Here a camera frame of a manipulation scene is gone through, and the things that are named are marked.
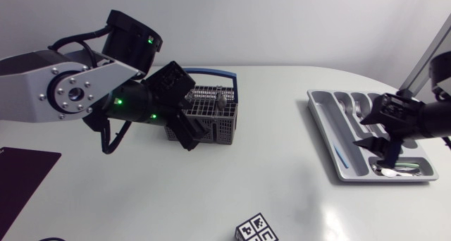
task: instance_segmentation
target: fork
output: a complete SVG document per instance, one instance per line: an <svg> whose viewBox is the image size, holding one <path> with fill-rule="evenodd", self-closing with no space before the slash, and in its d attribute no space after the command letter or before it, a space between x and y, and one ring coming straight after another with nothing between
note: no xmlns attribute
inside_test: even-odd
<svg viewBox="0 0 451 241"><path fill-rule="evenodd" d="M356 113L357 117L360 119L360 121L362 121L364 119L364 117L362 115L362 110L360 109L360 101L355 101L355 113ZM364 127L369 132L374 132L373 129L371 129L370 125L364 125Z"/></svg>

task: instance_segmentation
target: fiducial marker cube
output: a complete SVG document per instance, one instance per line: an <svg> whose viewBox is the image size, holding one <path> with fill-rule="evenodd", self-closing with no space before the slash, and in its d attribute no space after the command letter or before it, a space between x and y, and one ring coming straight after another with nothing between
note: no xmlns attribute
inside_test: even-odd
<svg viewBox="0 0 451 241"><path fill-rule="evenodd" d="M238 241L278 241L273 229L261 213L241 223L235 229Z"/></svg>

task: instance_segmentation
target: white wall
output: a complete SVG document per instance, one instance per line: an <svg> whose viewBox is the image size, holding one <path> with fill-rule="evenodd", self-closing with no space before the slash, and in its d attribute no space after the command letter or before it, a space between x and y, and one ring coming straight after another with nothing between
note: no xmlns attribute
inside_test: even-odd
<svg viewBox="0 0 451 241"><path fill-rule="evenodd" d="M324 66L399 87L451 13L451 2L0 0L0 57L97 30L112 8L163 37L156 65ZM99 51L102 45L92 44Z"/></svg>

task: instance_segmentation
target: spoon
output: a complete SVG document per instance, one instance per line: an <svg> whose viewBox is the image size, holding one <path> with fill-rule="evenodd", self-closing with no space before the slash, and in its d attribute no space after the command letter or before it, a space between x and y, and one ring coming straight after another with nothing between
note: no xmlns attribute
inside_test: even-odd
<svg viewBox="0 0 451 241"><path fill-rule="evenodd" d="M395 170L388 169L388 168L382 168L381 173L385 177L389 177L389 178L396 177L397 175L404 176L404 177L413 177L414 176L413 174L410 174L410 173L401 173L401 172L397 172Z"/></svg>

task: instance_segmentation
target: black cable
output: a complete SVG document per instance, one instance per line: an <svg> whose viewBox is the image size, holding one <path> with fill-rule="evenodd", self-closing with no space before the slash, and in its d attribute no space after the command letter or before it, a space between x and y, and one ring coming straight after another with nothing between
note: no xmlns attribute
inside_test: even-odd
<svg viewBox="0 0 451 241"><path fill-rule="evenodd" d="M116 133L116 137L114 138L113 142L110 143L110 123L105 124L104 129L100 132L101 136L101 150L105 154L111 154L116 150L116 148L119 146L119 143L121 143L121 140L123 139L125 133L127 132L128 128L130 128L130 125L132 124L131 121L124 122L121 131L119 133Z"/></svg>
<svg viewBox="0 0 451 241"><path fill-rule="evenodd" d="M101 37L101 36L104 36L104 35L110 33L110 31L112 31L112 30L113 30L113 28L111 26L107 25L107 26L105 26L105 28L94 31L94 32L89 32L89 33L84 33L84 34L80 34L80 35L62 38L62 39L56 41L55 44L52 44L51 46L49 46L48 48L53 51L58 51L58 49L60 49L62 46L67 45L69 43L85 41L88 39Z"/></svg>
<svg viewBox="0 0 451 241"><path fill-rule="evenodd" d="M448 146L451 149L451 140L449 137L442 137L442 139L445 141L446 146Z"/></svg>
<svg viewBox="0 0 451 241"><path fill-rule="evenodd" d="M44 238L43 240L40 241L64 241L64 239L59 238L59 237L48 237L48 238Z"/></svg>
<svg viewBox="0 0 451 241"><path fill-rule="evenodd" d="M77 43L81 44L85 48L87 54L89 55L89 58L91 59L92 67L96 68L97 60L96 60L96 56L95 56L94 52L92 51L91 47L89 47L89 45L86 44L86 42L84 42L84 41L77 41Z"/></svg>

